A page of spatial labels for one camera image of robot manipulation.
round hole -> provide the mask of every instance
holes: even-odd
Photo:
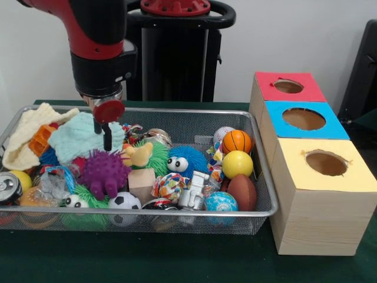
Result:
[[[283,93],[300,93],[304,86],[292,81],[292,80],[285,80],[285,79],[279,79],[273,83],[273,86],[283,92]]]
[[[306,162],[317,172],[328,176],[340,176],[347,171],[348,162],[340,156],[323,150],[306,155]]]
[[[291,108],[284,111],[283,119],[293,127],[306,131],[321,129],[326,124],[321,114],[304,108]]]

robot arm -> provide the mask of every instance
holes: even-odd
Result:
[[[135,76],[137,50],[125,49],[126,0],[17,0],[53,14],[67,29],[75,86],[91,107],[95,131],[105,131],[104,148],[111,150],[108,123],[124,111],[121,82]]]

red box top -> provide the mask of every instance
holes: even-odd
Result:
[[[310,73],[263,73],[255,76],[264,100],[327,102]]]

yellow box top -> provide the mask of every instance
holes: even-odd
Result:
[[[296,188],[377,192],[377,181],[349,140],[279,138]]]

brown football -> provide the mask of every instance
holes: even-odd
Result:
[[[255,210],[257,191],[253,182],[246,175],[239,174],[230,182],[225,180],[221,190],[231,194],[236,199],[239,211]]]

